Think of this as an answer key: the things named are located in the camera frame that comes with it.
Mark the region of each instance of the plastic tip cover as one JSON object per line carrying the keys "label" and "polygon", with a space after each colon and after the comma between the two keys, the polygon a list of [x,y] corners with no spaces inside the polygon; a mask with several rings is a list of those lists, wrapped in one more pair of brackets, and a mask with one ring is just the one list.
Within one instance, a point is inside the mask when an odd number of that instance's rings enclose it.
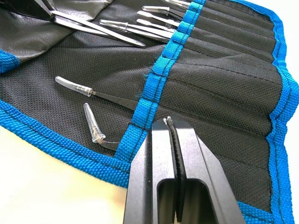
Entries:
{"label": "plastic tip cover", "polygon": [[84,104],[84,112],[90,133],[92,134],[93,142],[96,143],[98,140],[106,138],[106,136],[101,132],[88,103]]}
{"label": "plastic tip cover", "polygon": [[76,83],[72,83],[60,76],[56,76],[55,77],[55,81],[58,82],[59,84],[63,85],[64,87],[66,88],[69,88],[71,90],[74,90],[76,92],[79,92],[79,93],[82,93],[88,97],[90,97],[91,95],[91,92],[93,91],[92,88],[89,88],[89,87],[86,87],[86,86],[83,86],[83,85],[79,85],[79,84],[76,84]]}
{"label": "plastic tip cover", "polygon": [[142,9],[144,11],[154,12],[154,13],[162,13],[168,15],[170,10],[169,7],[159,7],[159,6],[143,6]]}

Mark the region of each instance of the tool roll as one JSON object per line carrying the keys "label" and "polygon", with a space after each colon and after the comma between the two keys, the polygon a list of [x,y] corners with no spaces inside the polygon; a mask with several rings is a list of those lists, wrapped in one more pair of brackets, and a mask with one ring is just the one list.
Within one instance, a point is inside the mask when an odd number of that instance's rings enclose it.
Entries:
{"label": "tool roll", "polygon": [[[171,6],[162,0],[55,4],[95,24],[134,24],[144,5]],[[0,12],[0,125],[126,187],[152,122],[183,119],[221,162],[247,223],[293,223],[283,140],[298,85],[285,67],[282,22],[272,11],[242,0],[195,0],[167,44],[125,33],[144,49]],[[55,76],[139,104],[132,112],[87,98],[58,85]],[[121,141],[116,152],[91,141],[86,102],[107,139]]]}

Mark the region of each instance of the tweezers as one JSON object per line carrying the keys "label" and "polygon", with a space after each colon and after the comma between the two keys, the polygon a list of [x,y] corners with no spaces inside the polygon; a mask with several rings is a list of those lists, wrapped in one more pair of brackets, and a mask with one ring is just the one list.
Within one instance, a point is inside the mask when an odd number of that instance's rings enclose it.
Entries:
{"label": "tweezers", "polygon": [[92,112],[89,104],[85,103],[83,105],[83,107],[84,107],[86,120],[87,120],[87,123],[89,126],[89,130],[90,130],[90,133],[93,138],[93,142],[99,143],[104,148],[108,148],[108,149],[116,151],[116,149],[119,145],[119,142],[110,142],[110,141],[104,140],[106,138],[106,136],[100,130],[98,123],[93,115],[93,112]]}
{"label": "tweezers", "polygon": [[171,29],[171,28],[167,28],[167,27],[164,27],[164,26],[161,26],[158,24],[154,24],[147,20],[138,19],[136,22],[141,23],[145,26],[156,27],[156,28],[168,31],[168,32],[172,32],[172,33],[174,33],[176,31],[176,29]]}
{"label": "tweezers", "polygon": [[158,41],[168,42],[171,36],[173,35],[172,32],[168,32],[165,30],[154,29],[144,26],[138,26],[133,24],[128,24],[127,22],[116,22],[116,21],[108,21],[108,20],[100,20],[100,24],[121,29],[125,32],[129,31],[136,34],[141,34],[150,38],[153,38]]}
{"label": "tweezers", "polygon": [[[59,12],[56,10],[54,3],[52,0],[1,0],[0,1],[0,5],[6,7],[8,10],[17,13],[17,14],[21,14],[21,15],[25,15],[25,16],[30,16],[30,17],[34,17],[37,19],[42,19],[42,20],[47,20],[65,27],[69,27],[72,29],[76,29],[79,31],[83,31],[86,33],[90,33],[90,34],[94,34],[94,35],[98,35],[98,36],[103,36],[106,38],[110,38],[110,39],[116,39],[128,44],[131,44],[133,46],[137,46],[137,47],[141,47],[144,48],[145,44],[122,36],[116,32],[113,32],[109,29],[100,27],[98,25],[95,25],[91,22],[87,22],[83,19],[80,19],[76,16],[72,16],[72,15],[68,15],[62,12]],[[57,18],[56,16],[60,16],[63,17],[65,19],[80,23],[82,25],[85,25],[87,27],[90,28],[86,28],[71,22],[67,22],[64,20],[61,20],[59,18]]]}
{"label": "tweezers", "polygon": [[182,21],[185,13],[171,9],[170,7],[159,7],[159,6],[143,6],[144,11],[153,13],[162,13],[164,15],[171,15],[172,17]]}
{"label": "tweezers", "polygon": [[164,1],[167,1],[168,3],[171,3],[171,4],[175,5],[175,6],[178,6],[180,8],[186,9],[186,10],[190,6],[189,2],[180,1],[180,0],[164,0]]}
{"label": "tweezers", "polygon": [[129,100],[129,99],[124,99],[124,98],[120,98],[120,97],[115,97],[115,96],[110,96],[104,93],[100,93],[100,92],[95,92],[93,91],[92,88],[90,87],[86,87],[83,85],[79,85],[73,82],[70,82],[60,76],[56,76],[55,77],[55,81],[61,85],[63,85],[64,87],[74,90],[76,92],[82,93],[83,95],[86,95],[88,97],[90,97],[91,95],[95,95],[97,97],[100,97],[102,99],[106,99],[109,100],[111,102],[114,102],[118,105],[121,105],[123,107],[126,107],[132,111],[134,111],[137,107],[138,102],[137,101],[133,101],[133,100]]}
{"label": "tweezers", "polygon": [[159,20],[159,21],[162,21],[162,22],[165,22],[166,24],[171,25],[171,26],[175,26],[175,27],[179,26],[179,22],[175,22],[174,20],[170,20],[170,19],[164,19],[164,18],[161,18],[159,16],[155,16],[151,13],[147,13],[145,11],[138,11],[137,14],[138,15],[143,15],[145,17],[153,18],[153,19],[156,19],[156,20]]}

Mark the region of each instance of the clear plastic cap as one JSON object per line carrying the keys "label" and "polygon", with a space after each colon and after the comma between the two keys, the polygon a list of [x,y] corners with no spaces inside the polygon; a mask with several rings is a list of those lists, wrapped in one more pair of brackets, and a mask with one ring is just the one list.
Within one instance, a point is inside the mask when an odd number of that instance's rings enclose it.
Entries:
{"label": "clear plastic cap", "polygon": [[110,21],[110,20],[100,20],[101,25],[122,29],[127,32],[127,22],[116,22],[116,21]]}
{"label": "clear plastic cap", "polygon": [[86,87],[86,86],[83,86],[83,85],[79,85],[79,84],[76,84],[76,83],[72,83],[60,76],[56,76],[55,77],[55,81],[58,82],[59,84],[63,85],[64,87],[66,88],[69,88],[71,90],[74,90],[76,92],[79,92],[79,93],[82,93],[88,97],[90,97],[91,95],[91,92],[93,91],[92,88],[89,88],[89,87]]}
{"label": "clear plastic cap", "polygon": [[159,6],[143,6],[142,9],[144,11],[154,12],[154,13],[162,13],[168,15],[170,10],[169,7],[159,7]]}
{"label": "clear plastic cap", "polygon": [[93,142],[96,143],[98,140],[106,138],[106,136],[101,132],[88,103],[84,104],[84,112],[90,133],[92,134]]}

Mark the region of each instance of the blue binding trim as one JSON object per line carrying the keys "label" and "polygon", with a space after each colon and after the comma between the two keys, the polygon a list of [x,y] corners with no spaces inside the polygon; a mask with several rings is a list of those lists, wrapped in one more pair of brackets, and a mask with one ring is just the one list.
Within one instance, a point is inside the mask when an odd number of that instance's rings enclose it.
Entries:
{"label": "blue binding trim", "polygon": [[12,54],[0,49],[0,74],[20,65],[19,60]]}
{"label": "blue binding trim", "polygon": [[3,101],[0,118],[0,126],[43,152],[104,181],[127,187],[130,164],[85,148]]}
{"label": "blue binding trim", "polygon": [[189,6],[177,31],[172,35],[146,80],[143,93],[127,131],[117,148],[115,158],[131,163],[154,120],[164,85],[206,0],[195,0]]}
{"label": "blue binding trim", "polygon": [[[278,105],[270,114],[273,130],[267,137],[270,145],[269,169],[273,189],[271,197],[272,214],[241,202],[238,204],[247,224],[293,224],[290,180],[284,139],[287,130],[286,123],[294,114],[299,103],[299,87],[286,68],[286,43],[283,24],[271,10],[243,0],[231,1],[239,2],[269,16],[274,23],[277,44],[273,52],[275,59],[273,65],[277,67],[283,84]],[[194,0],[191,3],[178,31],[174,33],[162,55],[156,61],[134,113],[132,124],[129,125],[122,138],[115,158],[95,153],[55,133],[1,100],[0,125],[69,165],[104,181],[127,187],[130,162],[150,128],[169,71],[190,35],[204,3],[205,0]],[[14,55],[0,50],[0,73],[9,71],[19,64]]]}
{"label": "blue binding trim", "polygon": [[244,0],[231,0],[246,5],[260,14],[268,16],[274,23],[276,46],[273,51],[273,65],[282,78],[282,93],[279,102],[270,114],[272,132],[267,136],[270,145],[269,170],[272,180],[271,211],[276,224],[294,224],[292,196],[287,153],[284,146],[286,123],[291,119],[299,104],[299,87],[286,68],[286,43],[284,26],[271,10]]}

